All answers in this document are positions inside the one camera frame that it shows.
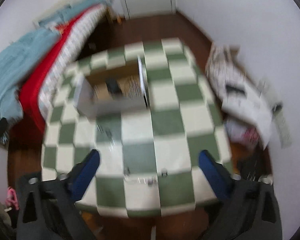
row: red blanket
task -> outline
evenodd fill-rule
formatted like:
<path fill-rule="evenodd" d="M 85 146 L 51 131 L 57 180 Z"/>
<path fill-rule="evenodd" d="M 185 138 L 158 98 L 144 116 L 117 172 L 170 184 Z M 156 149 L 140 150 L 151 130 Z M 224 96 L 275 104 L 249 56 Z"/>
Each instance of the red blanket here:
<path fill-rule="evenodd" d="M 62 38 L 39 63 L 30 75 L 29 79 L 22 86 L 19 94 L 19 101 L 22 105 L 24 118 L 10 131 L 11 138 L 17 139 L 19 142 L 25 144 L 41 143 L 45 129 L 45 120 L 41 116 L 38 107 L 38 95 L 40 88 L 63 45 L 67 41 L 73 25 L 89 9 L 90 8 L 77 15 L 68 24 L 58 27 L 58 29 L 61 30 L 61 33 L 63 32 Z"/>

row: cardboard box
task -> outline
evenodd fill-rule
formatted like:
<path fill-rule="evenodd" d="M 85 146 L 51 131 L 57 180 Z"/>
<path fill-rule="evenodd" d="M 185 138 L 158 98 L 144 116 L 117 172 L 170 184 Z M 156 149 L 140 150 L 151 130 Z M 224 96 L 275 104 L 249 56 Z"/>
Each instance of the cardboard box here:
<path fill-rule="evenodd" d="M 106 85 L 109 79 L 117 81 L 122 95 L 109 93 Z M 133 91 L 132 85 L 139 88 L 139 93 L 130 93 Z M 87 76 L 82 75 L 74 92 L 74 107 L 88 118 L 132 109 L 146 109 L 148 97 L 141 59 L 126 62 L 124 66 L 95 71 Z"/>

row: green and white checkered mat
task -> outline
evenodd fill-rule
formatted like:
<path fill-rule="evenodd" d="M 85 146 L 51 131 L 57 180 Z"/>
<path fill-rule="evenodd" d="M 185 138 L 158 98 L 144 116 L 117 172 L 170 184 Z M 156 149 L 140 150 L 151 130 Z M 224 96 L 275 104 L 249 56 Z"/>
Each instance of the green and white checkered mat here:
<path fill-rule="evenodd" d="M 77 112 L 73 96 L 79 72 L 116 67 L 138 55 L 146 69 L 149 110 L 96 120 Z M 164 216 L 215 201 L 198 167 L 202 149 L 232 172 L 213 93 L 179 39 L 130 44 L 70 65 L 47 120 L 42 179 L 69 172 L 91 148 L 98 149 L 100 166 L 77 206 L 100 215 Z"/>

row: blue towel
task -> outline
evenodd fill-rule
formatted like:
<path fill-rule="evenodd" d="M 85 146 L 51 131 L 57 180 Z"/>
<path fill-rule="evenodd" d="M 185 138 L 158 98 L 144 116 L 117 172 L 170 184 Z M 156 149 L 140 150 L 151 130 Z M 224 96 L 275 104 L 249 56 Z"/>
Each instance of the blue towel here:
<path fill-rule="evenodd" d="M 23 118 L 18 100 L 19 85 L 60 38 L 58 31 L 39 28 L 27 33 L 0 53 L 0 119 L 9 128 Z"/>
<path fill-rule="evenodd" d="M 70 21 L 73 17 L 81 13 L 83 10 L 98 4 L 98 3 L 105 3 L 110 5 L 110 0 L 82 0 L 77 2 L 73 5 L 66 5 L 63 9 L 56 11 L 51 16 L 42 19 L 39 22 L 40 27 L 44 27 L 48 23 L 56 23 L 61 24 Z"/>

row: metal bolt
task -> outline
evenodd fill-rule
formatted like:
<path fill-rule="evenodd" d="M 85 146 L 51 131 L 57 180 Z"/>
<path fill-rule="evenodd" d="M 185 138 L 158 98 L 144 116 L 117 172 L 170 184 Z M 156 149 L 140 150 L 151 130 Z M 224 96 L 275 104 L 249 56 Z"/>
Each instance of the metal bolt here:
<path fill-rule="evenodd" d="M 38 182 L 38 178 L 31 178 L 29 179 L 29 184 L 34 184 Z"/>
<path fill-rule="evenodd" d="M 66 173 L 62 173 L 58 176 L 59 180 L 65 180 L 66 178 L 68 178 L 68 174 L 66 174 Z"/>

